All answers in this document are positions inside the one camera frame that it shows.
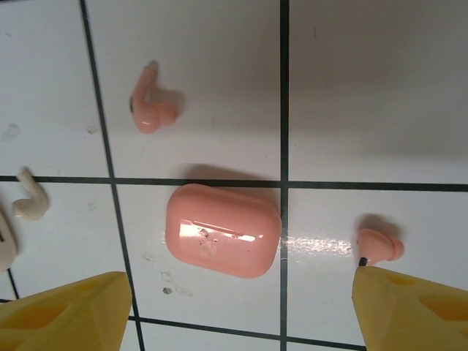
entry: grout line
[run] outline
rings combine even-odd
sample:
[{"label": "grout line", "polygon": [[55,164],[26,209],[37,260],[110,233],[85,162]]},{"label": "grout line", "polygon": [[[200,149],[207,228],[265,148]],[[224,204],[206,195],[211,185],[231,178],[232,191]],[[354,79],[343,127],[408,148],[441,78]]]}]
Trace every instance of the grout line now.
[{"label": "grout line", "polygon": [[290,189],[384,190],[403,192],[468,192],[468,184],[290,181]]},{"label": "grout line", "polygon": [[91,66],[91,73],[93,77],[94,93],[96,95],[97,109],[99,113],[99,122],[101,124],[102,141],[104,143],[105,156],[107,160],[107,170],[109,172],[110,187],[112,189],[112,196],[113,196],[114,207],[116,211],[118,235],[120,237],[122,254],[124,256],[125,271],[127,272],[127,278],[129,280],[130,288],[132,290],[132,306],[133,306],[133,313],[136,316],[135,327],[137,329],[138,343],[140,345],[140,351],[145,351],[145,342],[143,341],[143,332],[141,330],[141,323],[138,319],[139,317],[138,304],[137,304],[137,298],[135,294],[135,286],[133,284],[132,270],[130,268],[130,258],[129,258],[129,253],[127,250],[127,242],[125,240],[124,224],[122,221],[120,202],[118,200],[117,185],[114,179],[112,156],[110,154],[109,134],[107,133],[107,125],[105,123],[104,105],[102,104],[101,88],[99,85],[99,78],[97,74],[97,65],[96,65],[96,59],[94,55],[93,39],[91,37],[91,27],[89,24],[86,0],[80,0],[80,8],[81,8],[81,16],[83,19],[83,27],[84,27],[84,31],[86,35],[86,44],[88,47],[89,64]]},{"label": "grout line", "polygon": [[330,347],[330,348],[342,349],[342,350],[366,351],[365,346],[354,345],[354,344],[344,344],[344,343],[341,343],[341,342],[303,339],[303,338],[295,338],[295,337],[291,337],[291,336],[288,336],[287,340],[289,342],[294,342],[296,344],[316,345],[316,346]]},{"label": "grout line", "polygon": [[[129,320],[131,321],[136,321],[136,319],[137,318],[133,316],[129,317]],[[229,329],[229,328],[218,328],[218,327],[211,327],[207,325],[198,325],[198,324],[191,324],[191,323],[184,323],[184,322],[173,322],[170,320],[155,320],[153,318],[140,317],[139,321],[141,321],[142,323],[166,325],[166,326],[174,327],[174,328],[192,329],[196,331],[208,331],[212,333],[222,333],[222,334],[229,334],[229,335],[236,335],[236,336],[247,336],[247,337],[257,338],[257,339],[267,339],[267,340],[277,340],[277,341],[280,341],[282,339],[280,335],[275,335],[275,334],[257,333],[254,331],[241,331],[238,329]],[[323,340],[314,340],[314,339],[295,338],[291,336],[288,336],[286,338],[286,341],[294,342],[296,344],[317,345],[317,346],[322,346],[322,347],[330,347],[330,348],[343,349],[343,350],[357,350],[357,351],[366,350],[366,348],[361,345],[345,344],[341,342],[332,342],[332,341],[323,341]]]},{"label": "grout line", "polygon": [[281,250],[279,268],[279,335],[280,350],[287,350],[287,231],[289,199],[289,109],[290,109],[290,2],[280,1],[280,154],[281,154]]},{"label": "grout line", "polygon": [[20,2],[20,1],[27,1],[27,0],[0,0],[0,2]]},{"label": "grout line", "polygon": [[8,279],[10,280],[10,284],[12,285],[13,293],[15,294],[15,298],[18,300],[20,298],[20,294],[18,294],[18,289],[16,288],[15,280],[13,279],[13,273],[11,268],[7,269],[8,272]]},{"label": "grout line", "polygon": [[[225,186],[240,188],[281,188],[289,189],[323,189],[323,190],[377,190],[403,192],[468,192],[468,184],[444,183],[383,183],[383,182],[350,182],[350,181],[267,181],[267,180],[233,180],[233,179],[182,179],[182,178],[106,178],[106,177],[53,177],[35,176],[38,183],[56,184],[117,184],[117,185],[154,185],[182,186],[189,183],[208,186]],[[0,183],[18,182],[13,175],[0,175]]]},{"label": "grout line", "polygon": [[[129,317],[129,320],[136,320],[134,317]],[[170,320],[155,320],[153,318],[145,318],[140,317],[140,321],[149,324],[157,324],[157,325],[166,325],[169,327],[176,327],[176,328],[184,328],[184,329],[192,329],[196,331],[209,331],[212,333],[223,333],[223,334],[230,334],[230,335],[238,335],[238,336],[248,336],[251,338],[258,338],[258,339],[269,339],[269,340],[279,340],[279,335],[274,334],[267,334],[267,333],[257,333],[254,331],[240,331],[237,329],[229,329],[229,328],[219,328],[219,327],[210,327],[207,325],[198,325],[198,324],[191,324],[191,323],[182,323],[182,322],[173,322]]]},{"label": "grout line", "polygon": [[226,186],[236,188],[279,188],[279,181],[235,180],[235,179],[165,179],[165,178],[116,178],[121,185],[163,185],[182,186],[196,183],[209,186]]}]

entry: tile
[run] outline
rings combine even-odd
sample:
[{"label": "tile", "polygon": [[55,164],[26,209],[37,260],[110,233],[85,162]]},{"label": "tile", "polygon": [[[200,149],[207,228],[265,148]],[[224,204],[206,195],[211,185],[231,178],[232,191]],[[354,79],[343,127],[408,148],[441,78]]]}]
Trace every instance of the tile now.
[{"label": "tile", "polygon": [[0,46],[0,174],[106,176],[78,1],[2,3]]},{"label": "tile", "polygon": [[[165,207],[174,190],[171,186],[118,186],[140,316],[279,333],[279,253],[271,269],[257,279],[178,261],[165,244]],[[244,191],[267,198],[278,195],[270,189]],[[172,293],[165,295],[165,288]]]},{"label": "tile", "polygon": [[143,323],[147,350],[279,351],[279,341]]},{"label": "tile", "polygon": [[321,347],[316,345],[296,344],[294,342],[287,343],[287,351],[339,351],[340,349],[331,349],[330,347]]},{"label": "tile", "polygon": [[[118,177],[279,178],[279,1],[98,0],[89,13]],[[185,107],[140,135],[129,96],[150,60]]]},{"label": "tile", "polygon": [[0,273],[0,299],[15,300],[15,294],[7,272]]},{"label": "tile", "polygon": [[406,244],[400,260],[379,266],[468,289],[457,269],[467,263],[468,194],[296,189],[289,206],[289,336],[363,344],[351,301],[350,249],[365,218]]},{"label": "tile", "polygon": [[[49,211],[37,222],[11,219],[20,254],[12,265],[20,297],[108,271],[125,271],[108,185],[42,184]],[[1,183],[4,208],[24,197],[19,183]]]},{"label": "tile", "polygon": [[120,346],[120,351],[136,351],[140,349],[140,344],[138,343],[137,329],[135,327],[135,322],[129,320],[127,322],[127,327],[125,328],[124,339]]},{"label": "tile", "polygon": [[467,11],[291,0],[290,178],[468,182]]}]

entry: white earbud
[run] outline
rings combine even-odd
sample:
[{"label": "white earbud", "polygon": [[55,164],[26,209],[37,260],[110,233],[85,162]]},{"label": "white earbud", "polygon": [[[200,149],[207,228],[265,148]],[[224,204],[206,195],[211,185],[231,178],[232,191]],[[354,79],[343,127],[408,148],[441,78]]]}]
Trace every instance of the white earbud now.
[{"label": "white earbud", "polygon": [[12,204],[14,215],[31,221],[41,219],[49,209],[49,199],[44,189],[34,181],[32,175],[26,168],[23,169],[16,178],[18,178],[26,191],[31,194],[31,198],[16,200]]}]

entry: pink earbud case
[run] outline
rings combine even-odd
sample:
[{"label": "pink earbud case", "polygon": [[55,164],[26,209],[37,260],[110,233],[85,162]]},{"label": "pink earbud case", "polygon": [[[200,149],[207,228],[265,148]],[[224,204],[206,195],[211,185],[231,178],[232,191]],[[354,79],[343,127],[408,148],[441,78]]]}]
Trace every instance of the pink earbud case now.
[{"label": "pink earbud case", "polygon": [[167,204],[166,244],[180,261],[242,278],[264,274],[281,236],[278,211],[268,201],[187,184]]}]

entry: earbud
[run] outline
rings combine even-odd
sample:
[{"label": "earbud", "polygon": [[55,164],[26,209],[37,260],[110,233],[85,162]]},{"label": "earbud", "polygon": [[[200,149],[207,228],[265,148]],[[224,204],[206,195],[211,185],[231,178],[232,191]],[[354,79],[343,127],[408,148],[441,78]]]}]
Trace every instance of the earbud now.
[{"label": "earbud", "polygon": [[386,236],[376,230],[358,231],[360,265],[375,265],[380,261],[394,261],[403,256],[404,245],[400,239]]},{"label": "earbud", "polygon": [[170,126],[177,119],[177,107],[169,102],[149,102],[148,95],[154,88],[158,66],[151,61],[141,72],[130,97],[130,111],[135,126],[142,134],[151,134]]},{"label": "earbud", "polygon": [[18,178],[26,191],[31,195],[31,198],[16,200],[12,204],[13,213],[16,217],[24,217],[31,221],[37,221],[49,209],[49,199],[26,168],[16,178]]}]

